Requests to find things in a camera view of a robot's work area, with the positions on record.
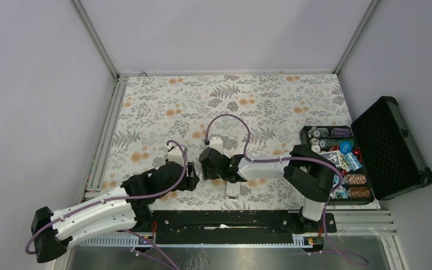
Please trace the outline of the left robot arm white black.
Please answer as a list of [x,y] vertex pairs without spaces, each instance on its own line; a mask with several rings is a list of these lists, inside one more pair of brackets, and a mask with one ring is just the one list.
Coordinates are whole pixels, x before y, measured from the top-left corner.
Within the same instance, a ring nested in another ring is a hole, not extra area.
[[145,231],[153,219],[149,206],[168,194],[167,189],[193,191],[198,182],[193,162],[184,168],[167,161],[79,205],[55,211],[42,207],[35,211],[26,253],[34,254],[38,263],[47,263],[70,247],[107,232],[131,228]]

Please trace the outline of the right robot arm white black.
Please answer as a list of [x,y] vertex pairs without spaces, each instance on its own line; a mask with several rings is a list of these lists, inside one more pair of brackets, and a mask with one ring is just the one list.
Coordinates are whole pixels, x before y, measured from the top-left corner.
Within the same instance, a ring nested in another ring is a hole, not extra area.
[[243,154],[228,157],[207,147],[199,156],[202,174],[207,179],[229,183],[252,179],[284,179],[304,196],[300,224],[313,232],[322,225],[323,210],[333,189],[335,165],[310,148],[295,145],[292,152],[274,158],[247,159]]

